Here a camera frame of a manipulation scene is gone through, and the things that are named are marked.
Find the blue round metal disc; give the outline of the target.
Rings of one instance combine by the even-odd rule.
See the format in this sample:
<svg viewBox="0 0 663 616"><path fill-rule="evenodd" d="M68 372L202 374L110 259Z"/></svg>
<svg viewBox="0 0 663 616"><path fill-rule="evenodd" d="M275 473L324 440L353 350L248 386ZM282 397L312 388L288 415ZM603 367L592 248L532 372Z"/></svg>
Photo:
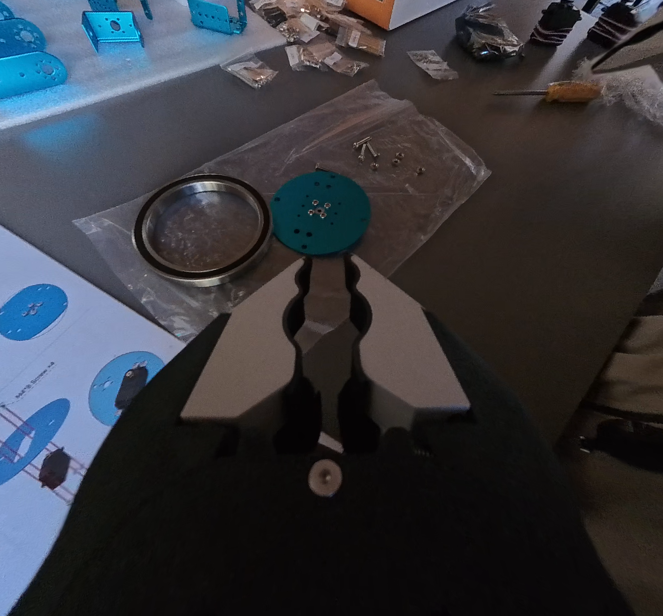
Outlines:
<svg viewBox="0 0 663 616"><path fill-rule="evenodd" d="M272 230L285 247L308 256L347 252L371 220L368 195L352 179L315 170L284 183L270 201Z"/></svg>

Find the small bag of silver screws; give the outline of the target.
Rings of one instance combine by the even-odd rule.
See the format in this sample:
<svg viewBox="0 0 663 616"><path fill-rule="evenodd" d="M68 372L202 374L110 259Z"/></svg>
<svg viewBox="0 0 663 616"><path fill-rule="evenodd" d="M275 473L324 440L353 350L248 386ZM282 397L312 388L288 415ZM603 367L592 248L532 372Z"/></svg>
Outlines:
<svg viewBox="0 0 663 616"><path fill-rule="evenodd" d="M407 51L407 55L435 81L452 81L459 78L458 73L433 49L410 50Z"/></svg>

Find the pile of small screw bags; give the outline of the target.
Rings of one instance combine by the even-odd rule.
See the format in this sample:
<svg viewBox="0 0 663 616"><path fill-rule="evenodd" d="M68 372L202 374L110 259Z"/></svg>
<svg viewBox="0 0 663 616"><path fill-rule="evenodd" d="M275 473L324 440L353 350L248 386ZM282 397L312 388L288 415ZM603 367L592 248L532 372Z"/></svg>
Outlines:
<svg viewBox="0 0 663 616"><path fill-rule="evenodd" d="M346 15L346 0L245 0L245 5L285 39L285 56L294 72L335 72L354 77L367 61L361 51L383 57L386 41L359 19Z"/></svg>

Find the assembly manual booklet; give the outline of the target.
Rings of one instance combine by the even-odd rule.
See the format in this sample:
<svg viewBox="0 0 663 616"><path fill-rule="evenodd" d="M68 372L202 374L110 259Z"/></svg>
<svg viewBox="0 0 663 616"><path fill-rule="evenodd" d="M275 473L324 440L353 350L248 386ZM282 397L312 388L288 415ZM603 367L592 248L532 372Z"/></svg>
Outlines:
<svg viewBox="0 0 663 616"><path fill-rule="evenodd" d="M1 228L1 614L123 409L185 344Z"/></svg>

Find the small blue U bracket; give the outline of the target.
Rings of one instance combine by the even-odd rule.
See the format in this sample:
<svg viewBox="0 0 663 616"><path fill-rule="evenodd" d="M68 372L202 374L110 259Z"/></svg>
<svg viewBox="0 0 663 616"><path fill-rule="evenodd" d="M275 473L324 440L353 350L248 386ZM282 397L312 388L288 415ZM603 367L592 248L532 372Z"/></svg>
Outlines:
<svg viewBox="0 0 663 616"><path fill-rule="evenodd" d="M197 28L225 35L239 35L247 26L244 0L236 0L237 16L230 16L228 8L205 0L188 0L192 23Z"/></svg>

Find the group of blue metal brackets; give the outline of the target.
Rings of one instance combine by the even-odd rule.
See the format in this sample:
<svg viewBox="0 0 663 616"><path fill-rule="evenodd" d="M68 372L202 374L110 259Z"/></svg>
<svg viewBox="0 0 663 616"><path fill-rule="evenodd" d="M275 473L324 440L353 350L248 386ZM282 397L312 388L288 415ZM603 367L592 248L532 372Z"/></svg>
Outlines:
<svg viewBox="0 0 663 616"><path fill-rule="evenodd" d="M81 27L96 53L101 45L145 45L133 12L120 10L118 0L87 0ZM148 0L139 0L145 16L153 19ZM46 51L46 37L34 24L1 4L1 98L16 97L63 85L65 64Z"/></svg>

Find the screwdriver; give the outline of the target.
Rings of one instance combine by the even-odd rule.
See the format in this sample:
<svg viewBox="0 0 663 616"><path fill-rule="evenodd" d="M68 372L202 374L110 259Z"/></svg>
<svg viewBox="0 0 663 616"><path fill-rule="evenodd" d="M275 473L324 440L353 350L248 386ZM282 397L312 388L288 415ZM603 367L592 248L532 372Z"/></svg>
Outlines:
<svg viewBox="0 0 663 616"><path fill-rule="evenodd" d="M603 86L591 81L558 81L545 89L494 91L496 97L537 97L547 103L588 104L600 98Z"/></svg>

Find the bag of black parts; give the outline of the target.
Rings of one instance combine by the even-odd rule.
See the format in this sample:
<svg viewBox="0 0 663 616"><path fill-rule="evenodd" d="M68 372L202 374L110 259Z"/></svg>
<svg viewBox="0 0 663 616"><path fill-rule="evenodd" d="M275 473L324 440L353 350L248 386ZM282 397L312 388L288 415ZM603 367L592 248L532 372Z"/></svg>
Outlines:
<svg viewBox="0 0 663 616"><path fill-rule="evenodd" d="M522 58L525 44L511 31L491 3L468 5L455 20L455 40L479 62Z"/></svg>

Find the person's beige jacket torso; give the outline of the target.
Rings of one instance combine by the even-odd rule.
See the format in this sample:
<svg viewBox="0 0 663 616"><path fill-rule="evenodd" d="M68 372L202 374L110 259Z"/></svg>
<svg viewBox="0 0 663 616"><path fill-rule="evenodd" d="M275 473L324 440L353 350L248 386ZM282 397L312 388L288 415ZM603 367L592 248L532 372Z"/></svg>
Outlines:
<svg viewBox="0 0 663 616"><path fill-rule="evenodd" d="M556 450L662 474L662 289L639 305Z"/></svg>

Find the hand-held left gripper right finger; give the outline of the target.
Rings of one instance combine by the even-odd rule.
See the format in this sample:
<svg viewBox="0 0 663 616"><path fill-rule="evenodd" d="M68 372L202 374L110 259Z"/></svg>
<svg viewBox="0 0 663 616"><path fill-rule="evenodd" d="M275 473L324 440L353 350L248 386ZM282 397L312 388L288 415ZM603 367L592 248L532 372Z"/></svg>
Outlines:
<svg viewBox="0 0 663 616"><path fill-rule="evenodd" d="M337 398L347 454L377 450L390 429L465 416L471 403L425 309L355 255L344 257L349 319L357 331L351 372Z"/></svg>

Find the white foam sheet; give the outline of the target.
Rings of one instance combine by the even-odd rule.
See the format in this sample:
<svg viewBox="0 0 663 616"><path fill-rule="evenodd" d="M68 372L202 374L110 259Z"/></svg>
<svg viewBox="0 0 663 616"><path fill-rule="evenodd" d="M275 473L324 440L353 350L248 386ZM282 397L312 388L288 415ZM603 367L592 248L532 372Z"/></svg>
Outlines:
<svg viewBox="0 0 663 616"><path fill-rule="evenodd" d="M227 36L195 27L187 0L148 0L153 19L139 2L119 1L133 11L145 47L102 44L97 53L81 27L87 0L1 0L44 33L46 50L63 62L65 84L1 100L1 129L31 123L119 97L244 55L284 46L284 37L247 10L247 27Z"/></svg>

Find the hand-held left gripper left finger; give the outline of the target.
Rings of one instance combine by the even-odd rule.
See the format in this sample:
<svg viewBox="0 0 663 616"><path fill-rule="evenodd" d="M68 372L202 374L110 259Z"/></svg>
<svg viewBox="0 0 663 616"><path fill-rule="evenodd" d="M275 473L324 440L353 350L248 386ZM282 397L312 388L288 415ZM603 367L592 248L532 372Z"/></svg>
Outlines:
<svg viewBox="0 0 663 616"><path fill-rule="evenodd" d="M304 376L295 335L305 320L312 260L299 258L230 314L180 418L256 432L279 454L318 445L321 396Z"/></svg>

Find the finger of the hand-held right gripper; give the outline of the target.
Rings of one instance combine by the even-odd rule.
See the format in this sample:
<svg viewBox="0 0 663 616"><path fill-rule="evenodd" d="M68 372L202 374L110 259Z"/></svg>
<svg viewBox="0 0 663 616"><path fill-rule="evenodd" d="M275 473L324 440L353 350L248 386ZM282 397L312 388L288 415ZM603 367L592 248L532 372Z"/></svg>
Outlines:
<svg viewBox="0 0 663 616"><path fill-rule="evenodd" d="M574 78L590 79L651 67L662 78L662 18L651 17L604 54L582 62Z"/></svg>

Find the loose screws and nuts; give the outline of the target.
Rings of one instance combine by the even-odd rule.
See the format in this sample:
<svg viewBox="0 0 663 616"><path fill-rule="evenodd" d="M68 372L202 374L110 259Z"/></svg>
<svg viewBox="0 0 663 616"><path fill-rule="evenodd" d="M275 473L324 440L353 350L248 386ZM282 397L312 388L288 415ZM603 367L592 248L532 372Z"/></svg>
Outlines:
<svg viewBox="0 0 663 616"><path fill-rule="evenodd" d="M352 149L353 151L356 151L357 160L359 163L364 163L367 161L367 158L369 158L369 168L374 171L378 170L381 154L376 150L376 147L372 141L372 137L367 136L354 142L352 144ZM397 150L393 156L394 157L391 160L391 166L393 168L398 168L403 163L406 153L404 150ZM314 166L314 171L331 172L332 169L318 163ZM414 167L414 172L416 176L422 176L427 172L427 169L423 165L416 165Z"/></svg>

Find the large clear plastic bag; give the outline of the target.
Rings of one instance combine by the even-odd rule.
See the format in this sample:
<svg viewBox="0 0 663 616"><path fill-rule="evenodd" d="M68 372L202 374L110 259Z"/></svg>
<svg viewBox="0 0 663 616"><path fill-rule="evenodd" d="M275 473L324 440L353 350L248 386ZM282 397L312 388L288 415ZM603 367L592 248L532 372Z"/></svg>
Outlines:
<svg viewBox="0 0 663 616"><path fill-rule="evenodd" d="M352 144L372 137L381 154L378 170L357 160ZM404 150L398 168L393 154ZM253 187L267 205L287 181L314 171L316 164L352 179L368 195L369 227L352 251L384 276L390 276L490 176L483 160L452 131L415 105L367 81L246 144L189 172L226 175ZM416 176L414 167L427 172ZM206 288L166 280L138 255L132 232L149 193L99 213L74 220L112 272L154 319L183 341L253 294L298 253L276 237L258 263L229 283Z"/></svg>

